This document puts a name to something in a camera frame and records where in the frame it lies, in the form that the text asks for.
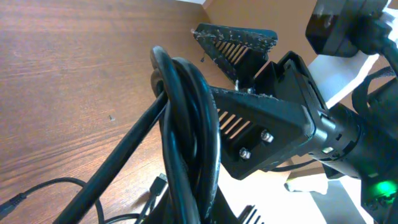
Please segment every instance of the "black connector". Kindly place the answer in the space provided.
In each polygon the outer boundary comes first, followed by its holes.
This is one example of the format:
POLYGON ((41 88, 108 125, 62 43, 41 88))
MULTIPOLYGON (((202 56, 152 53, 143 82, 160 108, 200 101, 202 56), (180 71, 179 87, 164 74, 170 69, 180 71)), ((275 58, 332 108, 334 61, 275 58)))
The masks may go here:
POLYGON ((149 189, 150 194, 158 197, 162 193, 166 184, 167 184, 166 175, 160 174, 158 177, 156 177, 155 181, 152 183, 149 189))
POLYGON ((26 199, 26 195, 19 193, 17 196, 10 199, 8 202, 0 205, 0 220, 9 215, 14 209, 26 199))

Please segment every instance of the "green light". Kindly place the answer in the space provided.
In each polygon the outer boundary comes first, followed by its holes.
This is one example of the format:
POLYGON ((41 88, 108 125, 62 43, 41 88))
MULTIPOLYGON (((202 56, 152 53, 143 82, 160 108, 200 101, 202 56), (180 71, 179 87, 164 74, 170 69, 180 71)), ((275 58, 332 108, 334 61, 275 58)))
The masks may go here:
POLYGON ((377 194, 390 195, 397 192, 397 188, 397 184, 390 180, 376 184, 377 194))

